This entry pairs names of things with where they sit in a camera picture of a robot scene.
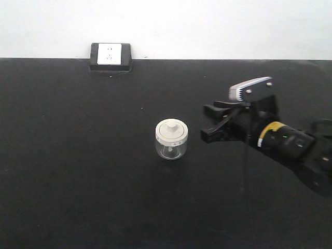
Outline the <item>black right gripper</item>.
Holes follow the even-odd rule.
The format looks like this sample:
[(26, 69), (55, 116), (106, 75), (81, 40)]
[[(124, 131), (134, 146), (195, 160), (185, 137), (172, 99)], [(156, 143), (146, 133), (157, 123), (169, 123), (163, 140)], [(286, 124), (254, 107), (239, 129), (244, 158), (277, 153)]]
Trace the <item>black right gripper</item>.
[[(240, 111), (230, 115), (236, 109)], [(278, 120), (278, 105), (275, 95), (250, 103), (214, 101), (203, 106), (203, 114), (213, 123), (200, 130), (204, 142), (241, 141), (256, 145), (263, 129)]]

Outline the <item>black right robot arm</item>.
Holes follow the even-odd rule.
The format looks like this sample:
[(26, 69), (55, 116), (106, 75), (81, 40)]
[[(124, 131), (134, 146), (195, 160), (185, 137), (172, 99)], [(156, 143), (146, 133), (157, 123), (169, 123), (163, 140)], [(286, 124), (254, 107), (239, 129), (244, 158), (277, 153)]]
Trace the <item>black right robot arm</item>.
[(286, 125), (273, 95), (250, 103), (214, 101), (204, 105), (203, 113), (214, 122), (201, 129), (206, 143), (241, 141), (293, 171), (313, 192), (331, 197), (331, 135), (317, 130), (331, 120), (314, 122), (311, 132)]

